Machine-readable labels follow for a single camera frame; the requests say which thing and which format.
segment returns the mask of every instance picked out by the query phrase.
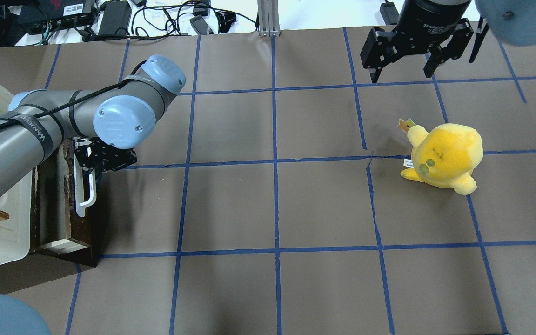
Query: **black cable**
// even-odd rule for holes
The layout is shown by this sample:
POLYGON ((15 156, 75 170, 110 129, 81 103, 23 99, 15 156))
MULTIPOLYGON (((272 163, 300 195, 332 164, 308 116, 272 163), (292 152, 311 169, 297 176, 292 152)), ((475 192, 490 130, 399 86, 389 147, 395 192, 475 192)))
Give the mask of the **black cable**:
POLYGON ((170 34, 170 32, 168 32, 168 24, 171 23, 171 26, 173 26, 173 30, 171 30, 171 32, 174 32, 177 29, 177 23, 175 22, 175 20, 173 20, 173 17, 171 16, 171 13, 168 12, 168 10, 163 8, 162 12, 167 17, 167 21, 164 23, 164 31, 166 31, 167 34, 170 34))
POLYGON ((213 12, 214 12, 214 15, 215 17, 217 18, 217 21, 219 21, 219 15, 217 13, 217 11, 225 11, 225 12, 228 12, 228 13, 234 13, 235 15, 238 15, 238 16, 241 16, 243 17, 244 19, 247 19, 248 21, 250 21, 251 23, 254 23, 255 24, 255 21, 250 19, 249 17, 243 15, 242 13, 237 13, 235 11, 231 11, 229 9, 221 9, 221 8, 215 8, 215 7, 212 7, 210 5, 207 5, 207 4, 204 4, 204 3, 200 3, 198 2, 198 0, 188 0, 186 2, 183 2, 183 4, 180 4, 180 5, 171 5, 171 6, 150 6, 150 7, 145 7, 145 8, 140 8, 138 9, 135 13, 134 13, 134 19, 132 19, 132 24, 130 26, 130 31, 132 32, 132 34, 135 34, 135 31, 134 31, 134 21, 135 21, 135 17, 138 15, 138 13, 140 12, 143 12, 145 9, 150 9, 150 10, 162 10, 165 12, 165 15, 167 14, 167 10, 168 9, 177 9, 177 19, 175 19, 175 23, 173 24, 173 26, 175 27, 175 30, 177 32, 177 34, 179 36, 181 36, 181 26, 179 25, 179 18, 182 16, 182 15, 185 15, 185 14, 188 14, 188 13, 181 13, 181 10, 185 7, 193 7, 193 6, 202 6, 202 7, 206 7, 208 9, 211 9, 213 12))
POLYGON ((45 30, 41 33, 41 39, 40 43, 42 43, 45 40, 45 32, 47 31, 47 28, 49 27, 49 17, 47 17, 47 14, 42 11, 42 9, 39 7, 38 2, 34 2, 34 7, 45 17, 45 30))
POLYGON ((146 63, 145 60, 141 61, 140 63, 138 63, 138 65, 136 65, 136 67, 134 67, 134 69, 132 70, 131 74, 130 75, 134 75, 136 74, 136 72, 138 72, 138 70, 140 70, 140 67, 142 67, 142 65, 146 63))
POLYGON ((155 26, 154 23, 148 21, 148 19, 146 18, 146 11, 143 11, 143 12, 142 12, 142 15, 143 15, 143 17, 144 17, 144 21, 146 21, 149 25, 153 26, 153 28, 155 28, 156 30, 161 30, 161 31, 162 31, 162 30, 165 30, 165 29, 163 29, 163 28, 159 28, 159 27, 155 26))
POLYGON ((97 35, 95 38, 93 38, 93 40, 125 40, 127 38, 131 39, 131 40, 161 40, 163 38, 167 38, 169 36, 178 36, 176 34, 164 34, 164 35, 160 35, 160 36, 150 36, 150 37, 147 37, 147 36, 121 36, 121 35, 112 35, 112 34, 102 34, 102 35, 97 35))
POLYGON ((60 31, 61 31, 61 25, 58 25, 56 29, 54 29, 51 32, 49 32, 49 36, 47 36, 47 38, 45 39, 45 42, 43 42, 43 44, 49 44, 49 40, 51 40, 51 38, 53 37, 53 34, 54 33, 59 33, 60 31))
POLYGON ((125 28, 125 27, 119 27, 119 28, 117 28, 117 30, 115 30, 115 33, 114 33, 114 34, 117 35, 117 33, 118 33, 120 30, 125 30, 125 34, 126 34, 126 36, 129 35, 129 32, 127 31, 127 28, 125 28))
POLYGON ((140 27, 140 26, 136 27, 136 35, 138 34, 138 28, 142 29, 142 30, 146 33, 146 37, 150 37, 150 35, 149 35, 148 32, 146 31, 146 29, 144 29, 144 28, 142 28, 142 27, 140 27))

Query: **blue tape grid line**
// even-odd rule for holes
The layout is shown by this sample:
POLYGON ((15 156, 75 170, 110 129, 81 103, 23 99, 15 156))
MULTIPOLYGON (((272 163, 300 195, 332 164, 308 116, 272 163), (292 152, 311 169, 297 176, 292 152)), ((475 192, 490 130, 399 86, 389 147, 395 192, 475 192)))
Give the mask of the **blue tape grid line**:
POLYGON ((61 44, 58 44, 57 51, 55 51, 55 58, 53 58, 53 63, 51 64, 51 71, 49 71, 49 76, 47 77, 47 83, 45 83, 45 89, 49 89, 49 84, 51 83, 51 78, 53 77, 53 70, 55 70, 55 65, 57 64, 57 59, 59 58, 60 51, 61 51, 61 44))
POLYGON ((125 63, 127 61, 127 53, 129 52, 129 40, 127 40, 125 44, 125 53, 123 54, 123 62, 121 62, 121 71, 119 71, 119 79, 117 80, 118 83, 121 83, 123 80, 123 72, 125 71, 125 63))
POLYGON ((444 106, 444 100, 442 100, 442 94, 440 93, 440 86, 438 85, 438 80, 436 75, 431 76, 432 82, 434 83, 435 93, 438 96, 438 102, 440 103, 440 109, 442 110, 442 116, 444 117, 445 123, 449 123, 448 114, 446 113, 446 107, 444 106))
MULTIPOLYGON (((513 80, 536 80, 536 76, 515 77, 515 78, 478 78, 478 79, 443 79, 436 82, 440 83, 476 83, 476 82, 510 82, 513 80)), ((358 83, 357 87, 378 87, 378 86, 404 86, 404 85, 430 85, 433 80, 420 80, 413 82, 389 82, 389 83, 358 83)), ((273 87, 273 88, 255 88, 255 89, 232 89, 225 91, 202 91, 196 92, 196 95, 210 94, 233 94, 233 93, 256 93, 270 91, 303 91, 310 89, 330 89, 330 88, 351 88, 353 84, 342 85, 320 85, 320 86, 303 86, 303 87, 273 87)), ((191 92, 180 93, 179 95, 192 95, 191 92)))
POLYGON ((514 72, 514 68, 512 68, 512 63, 510 63, 510 59, 508 58, 508 54, 506 53, 506 49, 504 49, 504 45, 500 40, 497 40, 497 43, 500 45, 500 49, 502 50, 502 54, 504 55, 504 59, 506 60, 506 64, 508 65, 508 69, 510 70, 510 74, 512 74, 512 80, 514 80, 514 84, 516 85, 516 88, 518 89, 518 93, 521 95, 521 99, 526 104, 527 98, 525 98, 525 94, 523 93, 523 89, 521 89, 521 84, 518 82, 518 78, 516 77, 516 74, 514 72))
MULTIPOLYGON (((430 243, 430 244, 389 244, 382 245, 383 250, 416 250, 416 249, 444 249, 444 248, 480 248, 479 242, 462 243, 430 243)), ((508 247, 508 246, 536 246, 536 240, 529 241, 496 241, 483 242, 487 247, 508 247)), ((280 253, 304 253, 304 252, 348 252, 348 251, 373 251, 379 250, 378 246, 337 246, 337 247, 298 247, 279 248, 280 253)), ((260 249, 229 249, 229 250, 200 250, 181 252, 182 257, 194 256, 216 256, 216 255, 248 255, 275 253, 275 248, 260 249)), ((144 258, 144 257, 176 257, 177 252, 143 252, 143 253, 110 253, 104 254, 100 258, 120 259, 120 258, 144 258)))
POLYGON ((181 218, 179 219, 179 238, 177 240, 177 258, 175 261, 175 275, 173 282, 173 301, 171 303, 171 320, 168 333, 174 334, 175 331, 175 314, 177 311, 177 289, 179 287, 179 271, 181 269, 181 250, 183 249, 183 227, 185 224, 185 208, 187 204, 188 195, 188 182, 189 182, 189 162, 192 153, 192 136, 194 135, 194 110, 195 110, 195 92, 198 83, 198 64, 200 63, 200 41, 201 38, 198 35, 198 41, 196 43, 195 50, 195 65, 194 65, 194 80, 192 83, 192 104, 191 111, 189 113, 189 133, 188 133, 188 152, 185 161, 185 176, 183 178, 183 198, 181 200, 181 218))
POLYGON ((76 300, 78 298, 78 290, 80 289, 81 280, 81 267, 78 263, 74 263, 76 267, 76 284, 74 284, 74 294, 72 295, 72 304, 70 305, 70 312, 67 316, 66 335, 70 334, 72 330, 72 320, 74 318, 74 309, 76 308, 76 300))
POLYGON ((274 159, 274 248, 275 248, 275 276, 276 276, 276 333, 282 335, 282 308, 281 308, 281 233, 278 228, 278 150, 276 145, 276 48, 275 37, 270 37, 272 57, 272 158, 274 159))
POLYGON ((485 271, 487 272, 487 279, 489 280, 489 287, 491 288, 491 295, 493 296, 493 301, 496 304, 497 316, 500 319, 500 326, 502 327, 502 333, 508 333, 508 327, 506 326, 506 320, 504 319, 504 313, 502 312, 502 305, 500 304, 500 298, 497 295, 496 283, 493 279, 493 274, 491 273, 491 267, 489 265, 489 260, 487 259, 487 252, 485 251, 485 244, 483 244, 483 237, 479 229, 479 222, 477 221, 477 216, 475 214, 475 208, 473 206, 473 200, 470 195, 466 196, 466 200, 469 204, 470 216, 473 219, 473 225, 475 226, 475 233, 477 234, 477 240, 479 242, 479 248, 481 249, 481 256, 483 257, 483 263, 485 265, 485 271))
POLYGON ((379 229, 378 229, 378 218, 376 215, 376 208, 375 208, 375 201, 374 201, 374 183, 372 181, 372 170, 370 166, 367 167, 366 174, 368 178, 369 198, 370 198, 371 206, 372 206, 372 216, 374 218, 374 230, 376 233, 376 242, 378 243, 380 270, 382 273, 383 296, 386 302, 386 313, 388 314, 388 326, 389 326, 390 334, 394 335, 395 334, 394 318, 392 316, 392 304, 390 303, 390 292, 389 292, 389 287, 388 287, 388 276, 386 274, 386 263, 383 257, 382 236, 380 235, 379 229))
POLYGON ((361 116, 361 106, 359 104, 359 92, 357 91, 357 78, 355 76, 355 66, 353 64, 353 55, 351 54, 351 45, 348 42, 347 28, 342 28, 344 34, 344 42, 347 45, 348 63, 351 65, 351 78, 353 78, 353 91, 355 93, 355 108, 357 108, 357 119, 359 121, 359 133, 361 134, 361 145, 363 150, 367 150, 368 147, 365 144, 365 132, 363 131, 363 117, 361 116))

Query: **blue object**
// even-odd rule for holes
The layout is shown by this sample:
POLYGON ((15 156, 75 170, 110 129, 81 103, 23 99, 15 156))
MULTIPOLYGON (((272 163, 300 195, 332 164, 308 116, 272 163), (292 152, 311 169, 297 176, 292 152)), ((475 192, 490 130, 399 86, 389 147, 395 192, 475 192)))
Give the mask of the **blue object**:
POLYGON ((11 98, 11 102, 9 103, 9 106, 8 106, 8 112, 11 112, 14 109, 18 108, 18 106, 20 105, 22 100, 24 100, 24 98, 26 98, 28 96, 28 94, 30 94, 32 92, 36 92, 36 91, 45 91, 45 89, 35 89, 35 90, 32 90, 32 91, 28 91, 28 92, 18 93, 15 96, 13 96, 13 98, 11 98))
POLYGON ((155 82, 175 95, 179 95, 185 85, 185 74, 177 64, 167 57, 151 55, 146 63, 142 64, 142 70, 155 82))
POLYGON ((47 323, 27 303, 0 295, 0 335, 51 335, 47 323))
POLYGON ((154 130, 153 109, 140 98, 117 95, 104 101, 94 114, 96 136, 119 149, 131 149, 154 130))
POLYGON ((493 35, 520 47, 536 44, 536 0, 475 0, 493 35))

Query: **blue painter's tape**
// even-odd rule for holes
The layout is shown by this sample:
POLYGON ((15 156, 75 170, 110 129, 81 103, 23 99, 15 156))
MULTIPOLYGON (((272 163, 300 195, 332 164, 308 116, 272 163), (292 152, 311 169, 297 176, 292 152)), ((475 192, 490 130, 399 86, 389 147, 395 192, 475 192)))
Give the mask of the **blue painter's tape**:
POLYGON ((125 44, 125 52, 123 53, 123 62, 121 62, 121 71, 119 71, 119 80, 118 83, 121 83, 123 80, 123 72, 125 71, 125 63, 127 61, 127 54, 129 52, 129 40, 125 44))
POLYGON ((74 293, 72 295, 72 303, 70 304, 70 313, 67 316, 66 335, 70 335, 72 329, 72 320, 74 318, 74 310, 76 309, 76 300, 78 299, 78 290, 80 289, 81 267, 78 263, 74 263, 76 267, 76 283, 74 284, 74 293))
POLYGON ((359 93, 357 92, 357 78, 355 76, 355 66, 353 65, 353 55, 351 54, 351 45, 348 42, 347 28, 342 28, 344 42, 347 46, 348 63, 351 66, 351 79, 353 79, 353 91, 355 93, 355 108, 357 109, 357 119, 359 121, 359 134, 361 136, 361 145, 363 150, 367 150, 365 144, 365 132, 363 131, 363 117, 361 116, 361 105, 359 104, 359 93))
POLYGON ((382 284, 383 284, 383 295, 386 302, 386 313, 388 315, 388 326, 390 334, 394 335, 394 318, 392 314, 392 305, 390 302, 390 291, 388 286, 388 275, 386 273, 386 263, 383 257, 383 246, 382 246, 382 236, 379 233, 378 229, 378 220, 376 216, 376 208, 374 201, 374 182, 372 181, 372 171, 371 167, 366 168, 366 173, 368 175, 368 186, 369 186, 369 197, 372 205, 372 217, 374 219, 374 230, 376 233, 376 241, 378 242, 378 252, 379 252, 379 261, 380 261, 380 271, 382 273, 382 284))
POLYGON ((275 282, 276 282, 276 333, 282 335, 282 308, 281 308, 281 242, 278 227, 278 154, 276 135, 276 51, 275 37, 270 37, 272 57, 272 157, 274 159, 274 247, 275 247, 275 282))
POLYGON ((179 288, 179 272, 181 270, 181 250, 183 248, 183 227, 185 225, 185 208, 188 195, 188 181, 189 181, 189 162, 192 153, 192 136, 194 135, 194 110, 195 110, 195 92, 196 85, 198 85, 198 64, 200 63, 200 36, 198 35, 198 41, 195 49, 195 63, 194 63, 194 80, 192 83, 192 104, 189 111, 189 133, 188 133, 188 151, 185 161, 185 176, 183 178, 183 196, 181 198, 181 216, 179 218, 179 237, 177 238, 177 257, 175 260, 175 275, 173 278, 173 298, 171 302, 171 316, 169 322, 169 335, 173 335, 175 332, 175 314, 177 311, 177 289, 179 288))
POLYGON ((532 241, 498 241, 483 242, 486 247, 506 247, 506 246, 536 246, 536 240, 532 241))
POLYGON ((487 279, 489 280, 489 288, 491 289, 491 295, 493 296, 493 301, 496 304, 497 316, 500 320, 500 326, 502 327, 502 332, 508 334, 508 327, 506 326, 506 320, 504 319, 504 313, 502 311, 502 305, 500 304, 500 298, 497 295, 496 283, 493 279, 493 274, 491 273, 491 267, 489 265, 489 260, 487 259, 487 252, 485 251, 485 245, 483 243, 483 237, 479 229, 479 222, 475 214, 475 208, 473 206, 473 200, 470 195, 466 196, 466 200, 469 204, 470 216, 473 219, 473 225, 475 226, 475 233, 477 234, 477 240, 479 241, 479 247, 481 249, 481 256, 483 257, 483 264, 485 265, 485 272, 487 272, 487 279))
POLYGON ((57 59, 59 58, 60 51, 61 51, 61 44, 57 45, 57 51, 55 51, 55 58, 53 58, 53 63, 51 64, 51 70, 49 71, 47 82, 45 83, 45 89, 49 89, 49 84, 51 83, 51 78, 53 77, 53 70, 55 70, 55 65, 57 65, 57 59))
POLYGON ((145 258, 145 257, 174 257, 176 252, 140 252, 140 253, 107 253, 100 258, 145 258))
POLYGON ((502 50, 502 54, 504 55, 504 59, 506 60, 506 64, 508 65, 508 69, 510 70, 510 73, 512 74, 512 79, 514 80, 514 84, 516 85, 516 88, 518 89, 518 93, 521 95, 521 99, 526 104, 527 98, 525 98, 525 94, 523 93, 523 89, 521 89, 521 84, 518 82, 518 79, 516 78, 516 74, 514 72, 514 68, 512 68, 512 63, 510 63, 510 59, 508 58, 508 54, 506 53, 506 49, 504 49, 504 45, 500 40, 497 40, 497 43, 500 45, 500 49, 502 50))

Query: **yellow plush toy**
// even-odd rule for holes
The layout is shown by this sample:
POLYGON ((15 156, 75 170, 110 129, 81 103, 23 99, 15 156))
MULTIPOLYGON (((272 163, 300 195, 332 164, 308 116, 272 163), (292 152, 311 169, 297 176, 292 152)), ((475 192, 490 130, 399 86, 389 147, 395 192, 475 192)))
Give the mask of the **yellow plush toy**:
POLYGON ((483 159, 481 136, 471 127, 446 123, 430 133, 425 128, 400 120, 413 145, 413 166, 400 175, 408 180, 425 182, 436 187, 453 188, 468 195, 477 188, 470 176, 483 159))

